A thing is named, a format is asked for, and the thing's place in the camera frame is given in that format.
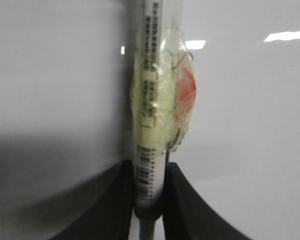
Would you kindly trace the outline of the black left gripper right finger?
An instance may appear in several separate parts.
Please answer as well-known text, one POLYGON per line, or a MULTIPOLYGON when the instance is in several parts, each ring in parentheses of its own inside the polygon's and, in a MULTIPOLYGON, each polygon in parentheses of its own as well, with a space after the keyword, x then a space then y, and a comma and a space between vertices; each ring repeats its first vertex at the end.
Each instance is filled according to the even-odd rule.
POLYGON ((196 192, 178 164, 168 164, 163 193, 167 240, 248 240, 218 215, 196 192))

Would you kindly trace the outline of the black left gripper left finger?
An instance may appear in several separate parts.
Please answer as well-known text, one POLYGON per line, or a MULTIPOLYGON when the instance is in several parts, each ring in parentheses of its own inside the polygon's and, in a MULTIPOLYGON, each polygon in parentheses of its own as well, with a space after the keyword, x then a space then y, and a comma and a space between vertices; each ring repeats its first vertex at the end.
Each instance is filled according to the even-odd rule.
POLYGON ((53 240, 127 240, 134 203, 131 161, 124 160, 105 192, 53 240))

